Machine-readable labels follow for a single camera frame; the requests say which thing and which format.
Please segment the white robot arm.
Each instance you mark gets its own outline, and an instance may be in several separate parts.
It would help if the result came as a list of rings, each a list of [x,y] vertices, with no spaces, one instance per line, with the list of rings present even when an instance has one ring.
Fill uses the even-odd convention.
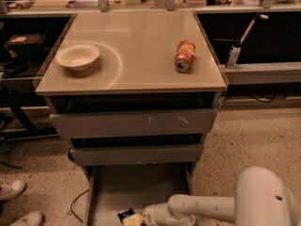
[[[142,213],[130,209],[119,214],[123,226],[195,226],[203,216],[234,226],[298,226],[300,204],[271,170],[245,169],[232,197],[177,194],[167,202],[147,206]]]

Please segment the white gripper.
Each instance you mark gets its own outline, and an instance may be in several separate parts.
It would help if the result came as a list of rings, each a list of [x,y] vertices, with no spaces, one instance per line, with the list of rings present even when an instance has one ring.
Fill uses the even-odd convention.
[[[123,226],[195,226],[196,217],[189,216],[176,219],[172,216],[167,203],[152,204],[147,206],[142,213],[138,213],[124,219]]]

